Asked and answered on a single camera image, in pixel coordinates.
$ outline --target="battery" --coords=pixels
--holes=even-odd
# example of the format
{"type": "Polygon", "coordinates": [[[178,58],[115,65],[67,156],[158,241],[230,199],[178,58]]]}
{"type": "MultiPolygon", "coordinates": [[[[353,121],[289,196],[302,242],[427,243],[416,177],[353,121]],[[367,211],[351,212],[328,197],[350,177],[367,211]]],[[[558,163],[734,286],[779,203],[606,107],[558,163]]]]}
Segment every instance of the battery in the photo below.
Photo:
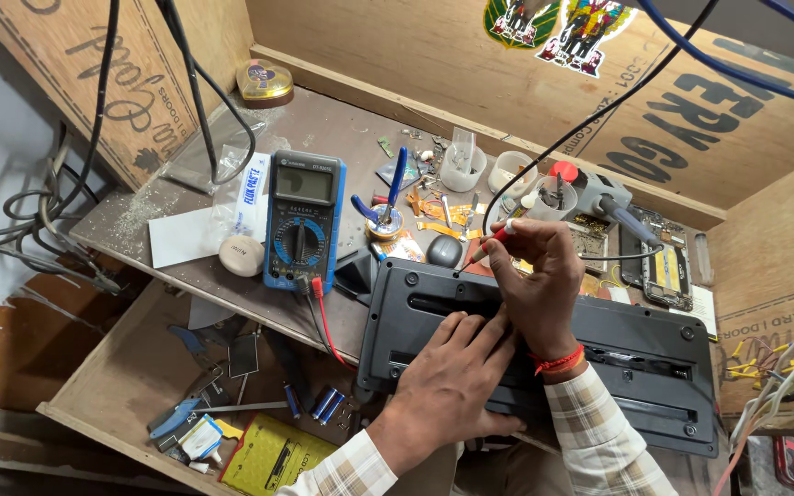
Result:
{"type": "Polygon", "coordinates": [[[324,412],[324,414],[320,416],[318,422],[320,422],[321,425],[326,425],[326,423],[330,421],[330,418],[333,416],[333,413],[336,412],[336,409],[339,408],[339,405],[342,403],[342,400],[344,399],[345,399],[345,395],[343,395],[342,393],[336,393],[336,398],[333,398],[333,400],[330,402],[329,408],[327,408],[326,412],[324,412]]]}
{"type": "Polygon", "coordinates": [[[289,403],[289,409],[293,412],[293,418],[300,418],[302,416],[302,412],[299,411],[298,405],[296,405],[296,396],[293,387],[288,384],[284,386],[284,392],[287,393],[287,403],[289,403]]]}
{"type": "Polygon", "coordinates": [[[330,390],[326,392],[324,399],[318,403],[318,406],[314,407],[314,411],[312,412],[312,418],[314,420],[317,420],[321,415],[323,415],[327,405],[330,404],[330,401],[333,400],[338,393],[339,391],[336,391],[336,388],[330,388],[330,390]]]}

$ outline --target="shirt sleeve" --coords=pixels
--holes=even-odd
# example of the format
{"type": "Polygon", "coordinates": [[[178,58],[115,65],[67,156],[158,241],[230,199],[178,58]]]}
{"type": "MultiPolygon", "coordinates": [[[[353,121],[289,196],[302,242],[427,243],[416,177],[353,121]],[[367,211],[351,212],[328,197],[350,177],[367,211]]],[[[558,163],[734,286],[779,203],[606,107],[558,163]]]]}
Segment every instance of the shirt sleeve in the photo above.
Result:
{"type": "Polygon", "coordinates": [[[593,367],[544,390],[575,494],[677,494],[593,367]]]}
{"type": "Polygon", "coordinates": [[[382,496],[397,482],[366,431],[274,496],[382,496]]]}

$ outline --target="red thread bracelet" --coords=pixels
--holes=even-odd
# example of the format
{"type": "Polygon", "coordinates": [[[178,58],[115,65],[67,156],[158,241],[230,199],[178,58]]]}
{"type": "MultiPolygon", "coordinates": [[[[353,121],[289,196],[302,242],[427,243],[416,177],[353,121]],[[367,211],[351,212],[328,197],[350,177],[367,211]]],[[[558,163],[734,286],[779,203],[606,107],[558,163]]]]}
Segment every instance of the red thread bracelet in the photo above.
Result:
{"type": "Polygon", "coordinates": [[[568,355],[564,358],[559,358],[558,360],[554,360],[552,362],[545,362],[538,355],[535,355],[534,353],[529,353],[528,355],[531,356],[533,360],[535,360],[535,375],[538,375],[541,372],[546,373],[550,369],[557,368],[559,366],[569,363],[571,363],[571,366],[569,366],[565,370],[563,370],[560,367],[560,369],[555,372],[565,372],[567,370],[570,370],[580,363],[579,359],[583,355],[583,353],[584,353],[584,345],[578,344],[578,348],[575,349],[575,351],[572,352],[571,355],[568,355]]]}

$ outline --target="white plastic container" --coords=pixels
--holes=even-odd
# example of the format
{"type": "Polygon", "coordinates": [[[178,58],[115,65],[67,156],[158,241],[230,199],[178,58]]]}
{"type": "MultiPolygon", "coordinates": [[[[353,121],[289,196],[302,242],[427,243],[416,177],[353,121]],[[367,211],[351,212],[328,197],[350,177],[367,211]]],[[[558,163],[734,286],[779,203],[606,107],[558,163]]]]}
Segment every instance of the white plastic container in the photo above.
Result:
{"type": "MultiPolygon", "coordinates": [[[[503,152],[495,161],[495,167],[492,169],[491,174],[489,174],[489,179],[487,181],[489,190],[492,194],[501,191],[501,188],[503,188],[508,181],[513,179],[520,170],[531,162],[532,159],[525,153],[514,151],[503,152]]],[[[522,197],[526,193],[526,190],[528,190],[530,183],[535,181],[535,177],[537,176],[538,166],[535,165],[532,170],[514,183],[513,186],[505,192],[505,195],[513,199],[522,197]]]]}
{"type": "Polygon", "coordinates": [[[471,159],[470,169],[472,174],[462,174],[455,167],[455,146],[449,145],[447,152],[443,156],[443,163],[440,164],[440,180],[454,192],[469,192],[474,189],[476,182],[480,180],[482,172],[486,170],[486,153],[479,147],[474,148],[474,157],[471,159]]]}
{"type": "MultiPolygon", "coordinates": [[[[533,191],[537,192],[541,188],[547,188],[550,192],[557,192],[557,178],[552,175],[542,177],[536,184],[533,191]]],[[[572,185],[563,181],[563,209],[553,209],[543,202],[540,196],[535,196],[535,207],[528,211],[526,217],[536,220],[557,221],[563,220],[566,215],[578,206],[578,193],[572,185]]]]}

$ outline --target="sticker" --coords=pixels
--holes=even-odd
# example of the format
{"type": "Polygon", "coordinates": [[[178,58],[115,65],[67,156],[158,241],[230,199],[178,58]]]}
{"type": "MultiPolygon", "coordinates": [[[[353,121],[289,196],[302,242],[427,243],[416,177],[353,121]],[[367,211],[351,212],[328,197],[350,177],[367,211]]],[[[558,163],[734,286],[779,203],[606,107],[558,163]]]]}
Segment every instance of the sticker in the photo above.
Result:
{"type": "Polygon", "coordinates": [[[247,68],[247,76],[250,76],[250,81],[259,82],[259,89],[265,89],[268,82],[274,79],[275,72],[256,63],[247,68]]]}
{"type": "Polygon", "coordinates": [[[557,23],[559,3],[546,0],[489,0],[482,14],[486,33],[508,49],[538,48],[557,23]]]}
{"type": "Polygon", "coordinates": [[[535,56],[599,78],[598,67],[605,59],[599,46],[629,26],[636,13],[636,9],[611,0],[565,0],[559,9],[562,31],[547,39],[535,56]]]}

